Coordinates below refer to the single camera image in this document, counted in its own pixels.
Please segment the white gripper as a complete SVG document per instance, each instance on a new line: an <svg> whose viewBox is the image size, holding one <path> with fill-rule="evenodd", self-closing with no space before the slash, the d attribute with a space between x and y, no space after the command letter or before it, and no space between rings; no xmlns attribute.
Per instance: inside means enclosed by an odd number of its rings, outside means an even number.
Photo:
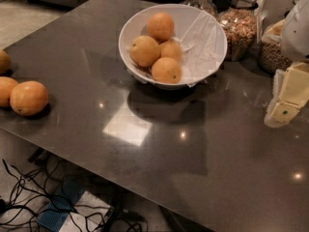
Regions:
<svg viewBox="0 0 309 232"><path fill-rule="evenodd" d="M281 32L282 54L293 61L273 78L273 98L264 122L268 127L289 125L309 101L309 0L299 0L285 17Z"/></svg>

